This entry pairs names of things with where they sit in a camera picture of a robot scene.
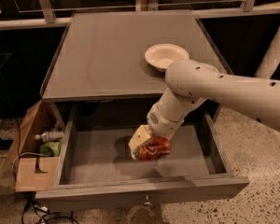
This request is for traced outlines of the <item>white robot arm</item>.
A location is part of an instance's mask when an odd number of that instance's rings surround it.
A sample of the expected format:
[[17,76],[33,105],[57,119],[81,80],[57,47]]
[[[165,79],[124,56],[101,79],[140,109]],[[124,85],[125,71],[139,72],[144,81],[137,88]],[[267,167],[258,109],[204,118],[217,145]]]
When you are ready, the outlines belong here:
[[213,65],[187,59],[169,65],[165,82],[164,94],[147,113],[147,124],[140,126],[129,142],[136,161],[167,155],[164,144],[172,139],[185,116],[205,100],[280,132],[280,80],[223,74]]

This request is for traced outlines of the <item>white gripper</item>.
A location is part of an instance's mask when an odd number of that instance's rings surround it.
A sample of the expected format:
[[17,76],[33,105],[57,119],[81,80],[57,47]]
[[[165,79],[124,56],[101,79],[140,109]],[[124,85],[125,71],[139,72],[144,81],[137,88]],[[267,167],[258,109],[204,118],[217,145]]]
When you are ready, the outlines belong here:
[[177,121],[166,118],[158,109],[157,105],[153,105],[147,113],[147,124],[140,125],[134,132],[128,146],[132,154],[135,154],[141,147],[147,146],[152,142],[155,136],[169,136],[184,122],[181,116]]

